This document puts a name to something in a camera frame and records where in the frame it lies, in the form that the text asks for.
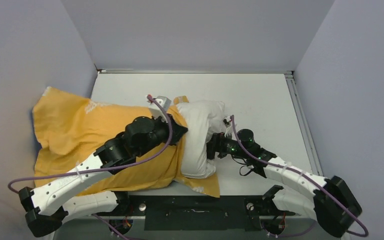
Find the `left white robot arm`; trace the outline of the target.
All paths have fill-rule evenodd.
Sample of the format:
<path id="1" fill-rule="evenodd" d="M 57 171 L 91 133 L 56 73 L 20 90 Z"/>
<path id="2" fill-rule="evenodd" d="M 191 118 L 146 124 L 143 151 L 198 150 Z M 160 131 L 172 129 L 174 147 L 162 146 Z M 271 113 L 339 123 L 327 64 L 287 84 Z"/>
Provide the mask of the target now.
<path id="1" fill-rule="evenodd" d="M 130 205 L 127 192 L 106 190 L 84 196 L 78 194 L 127 167 L 136 166 L 138 157 L 160 144 L 164 144 L 165 149 L 176 145 L 187 131 L 187 127 L 177 124 L 171 115 L 135 118 L 123 132 L 107 140 L 75 168 L 54 176 L 43 186 L 24 187 L 18 192 L 28 228 L 40 238 L 55 232 L 63 223 L 83 216 L 125 214 Z"/>

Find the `yellow and blue pillowcase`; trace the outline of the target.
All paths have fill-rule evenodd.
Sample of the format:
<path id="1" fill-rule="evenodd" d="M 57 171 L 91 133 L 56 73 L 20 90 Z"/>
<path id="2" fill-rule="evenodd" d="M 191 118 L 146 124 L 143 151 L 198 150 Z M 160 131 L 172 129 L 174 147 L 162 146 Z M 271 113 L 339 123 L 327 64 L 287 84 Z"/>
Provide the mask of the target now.
<path id="1" fill-rule="evenodd" d="M 187 127 L 176 105 L 168 113 L 176 123 Z M 106 141 L 125 130 L 135 118 L 150 117 L 144 106 L 100 103 L 57 88 L 48 87 L 32 110 L 34 133 L 41 145 L 34 166 L 36 187 L 48 184 L 52 176 L 63 174 L 83 162 Z M 159 145 L 138 158 L 139 165 L 121 170 L 83 191 L 84 195 L 102 191 L 140 191 L 161 189 L 171 182 L 218 198 L 220 186 L 216 172 L 207 178 L 188 178 L 181 173 L 185 135 L 175 146 Z"/>

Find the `white pillow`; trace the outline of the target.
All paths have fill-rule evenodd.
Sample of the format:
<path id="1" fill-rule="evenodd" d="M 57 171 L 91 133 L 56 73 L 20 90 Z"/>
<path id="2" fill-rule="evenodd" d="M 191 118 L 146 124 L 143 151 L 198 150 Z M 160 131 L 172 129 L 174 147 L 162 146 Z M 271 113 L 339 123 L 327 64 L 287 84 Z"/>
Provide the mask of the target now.
<path id="1" fill-rule="evenodd" d="M 214 133 L 225 132 L 226 117 L 222 101 L 198 100 L 176 105 L 187 124 L 181 174 L 191 179 L 205 179 L 216 172 L 216 164 L 207 157 L 207 143 Z"/>

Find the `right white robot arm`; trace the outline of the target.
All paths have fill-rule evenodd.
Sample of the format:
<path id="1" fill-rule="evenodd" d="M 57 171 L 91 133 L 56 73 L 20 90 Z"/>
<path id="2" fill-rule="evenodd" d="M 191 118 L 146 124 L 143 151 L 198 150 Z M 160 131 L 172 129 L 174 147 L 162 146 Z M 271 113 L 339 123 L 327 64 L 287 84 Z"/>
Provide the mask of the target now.
<path id="1" fill-rule="evenodd" d="M 226 133 L 214 133 L 206 144 L 209 159 L 230 155 L 244 161 L 250 171 L 296 191 L 295 196 L 278 190 L 266 195 L 262 207 L 269 214 L 278 211 L 306 216 L 331 236 L 341 238 L 363 212 L 346 182 L 306 172 L 287 163 L 255 142 L 250 129 L 242 129 L 237 139 Z"/>

